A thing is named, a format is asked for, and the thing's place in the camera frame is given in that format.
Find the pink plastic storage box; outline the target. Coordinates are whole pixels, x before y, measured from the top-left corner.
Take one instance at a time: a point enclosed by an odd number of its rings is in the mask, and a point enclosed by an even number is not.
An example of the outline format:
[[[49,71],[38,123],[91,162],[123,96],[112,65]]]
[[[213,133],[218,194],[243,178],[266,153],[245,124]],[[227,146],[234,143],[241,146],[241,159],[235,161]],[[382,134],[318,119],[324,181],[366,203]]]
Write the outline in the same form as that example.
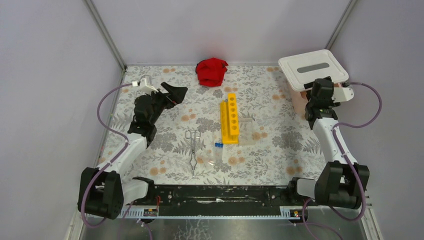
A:
[[[295,91],[291,86],[288,87],[294,112],[301,116],[305,115],[305,107],[308,102],[307,91]]]

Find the white plastic box lid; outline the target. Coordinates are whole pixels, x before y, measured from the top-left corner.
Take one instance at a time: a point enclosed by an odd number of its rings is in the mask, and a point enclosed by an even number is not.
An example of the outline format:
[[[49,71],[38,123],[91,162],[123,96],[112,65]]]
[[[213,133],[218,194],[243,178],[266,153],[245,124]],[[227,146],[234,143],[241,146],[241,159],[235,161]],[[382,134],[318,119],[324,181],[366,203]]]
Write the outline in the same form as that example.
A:
[[[296,92],[312,88],[316,79],[330,77],[334,84],[346,82],[349,74],[327,49],[282,57],[278,65]]]

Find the metal forceps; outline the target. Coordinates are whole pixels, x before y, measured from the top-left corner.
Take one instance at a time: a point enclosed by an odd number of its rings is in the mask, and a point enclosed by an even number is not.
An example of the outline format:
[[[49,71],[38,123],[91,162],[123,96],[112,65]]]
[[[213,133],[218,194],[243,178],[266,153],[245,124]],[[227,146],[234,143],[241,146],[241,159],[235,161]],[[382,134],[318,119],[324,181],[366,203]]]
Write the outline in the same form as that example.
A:
[[[194,178],[196,175],[196,166],[198,164],[197,162],[197,149],[198,149],[198,143],[200,142],[201,133],[195,129],[195,130],[186,130],[184,133],[184,137],[189,140],[190,143],[190,150],[189,150],[189,161],[188,164],[191,169],[191,175]]]

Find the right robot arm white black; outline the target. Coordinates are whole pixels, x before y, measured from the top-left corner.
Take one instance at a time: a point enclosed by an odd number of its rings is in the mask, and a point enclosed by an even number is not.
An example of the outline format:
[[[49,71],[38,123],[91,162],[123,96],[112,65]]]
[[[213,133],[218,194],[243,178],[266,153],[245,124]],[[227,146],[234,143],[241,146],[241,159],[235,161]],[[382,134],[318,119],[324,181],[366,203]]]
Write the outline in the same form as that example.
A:
[[[288,185],[287,201],[299,206],[309,197],[319,205],[357,210],[365,198],[370,170],[353,157],[341,135],[332,79],[318,78],[311,86],[305,118],[318,139],[326,165],[316,180],[294,177]]]

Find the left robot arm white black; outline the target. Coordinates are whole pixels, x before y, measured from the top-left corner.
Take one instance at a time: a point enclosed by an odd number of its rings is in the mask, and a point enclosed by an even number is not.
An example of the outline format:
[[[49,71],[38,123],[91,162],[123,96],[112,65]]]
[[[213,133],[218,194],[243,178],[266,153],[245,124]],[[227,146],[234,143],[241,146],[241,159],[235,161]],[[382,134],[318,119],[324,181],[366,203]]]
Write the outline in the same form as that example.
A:
[[[138,88],[143,93],[134,101],[134,114],[127,132],[119,132],[99,121],[107,130],[121,136],[123,143],[111,159],[96,167],[87,167],[81,173],[77,208],[83,218],[90,214],[114,220],[124,206],[136,200],[144,206],[154,202],[151,180],[135,177],[124,183],[121,176],[153,142],[157,133],[155,124],[162,112],[181,104],[188,91],[187,87],[166,82],[160,85],[165,92],[148,85],[146,77],[123,85]]]

